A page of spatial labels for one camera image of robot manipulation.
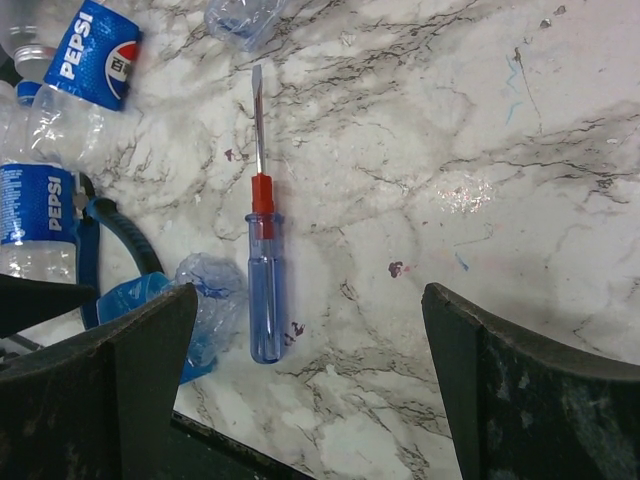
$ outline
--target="blue label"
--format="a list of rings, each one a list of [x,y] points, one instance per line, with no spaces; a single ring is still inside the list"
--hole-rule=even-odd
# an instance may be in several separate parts
[[[16,96],[18,97],[18,103],[20,105],[26,105],[30,107],[33,105],[33,99],[40,90],[41,83],[30,82],[28,80],[22,80],[16,86]]]
[[[73,176],[49,165],[0,167],[0,244],[24,241],[75,243]]]
[[[44,81],[109,110],[120,110],[139,40],[135,23],[86,0],[62,38]]]

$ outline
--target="blue plier handle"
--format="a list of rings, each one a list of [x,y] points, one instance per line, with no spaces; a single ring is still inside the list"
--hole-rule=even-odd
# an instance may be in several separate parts
[[[107,227],[127,248],[136,262],[140,275],[164,273],[162,264],[147,237],[127,217],[118,212],[116,202],[96,196],[93,183],[84,173],[79,174],[81,192],[74,197],[82,217],[76,221],[76,283],[89,285],[100,296],[100,225]],[[98,326],[95,302],[80,309],[86,330]]]

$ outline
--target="marble countertop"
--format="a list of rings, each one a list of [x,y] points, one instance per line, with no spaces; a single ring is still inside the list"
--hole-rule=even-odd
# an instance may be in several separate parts
[[[142,3],[119,152],[92,172],[103,192],[167,271],[199,251],[246,269],[259,61],[287,217],[288,356],[253,363],[245,322],[177,410],[319,479],[460,478],[429,282],[640,363],[635,1],[292,0],[255,55],[206,34],[204,1]],[[105,237],[109,288],[135,270]]]

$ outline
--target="blue screwdriver handle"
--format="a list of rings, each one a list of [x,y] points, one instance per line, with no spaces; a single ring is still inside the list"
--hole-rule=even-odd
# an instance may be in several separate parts
[[[282,224],[279,213],[251,213],[249,224],[249,317],[251,356],[275,363],[284,355],[285,310]]]

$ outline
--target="screwdriver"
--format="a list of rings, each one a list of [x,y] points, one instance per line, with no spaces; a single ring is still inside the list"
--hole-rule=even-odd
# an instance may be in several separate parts
[[[251,177],[249,224],[249,317],[251,357],[257,363],[275,363],[284,354],[286,324],[282,224],[276,212],[273,182],[266,174],[264,114],[262,110],[262,67],[252,75],[256,130],[257,174]]]

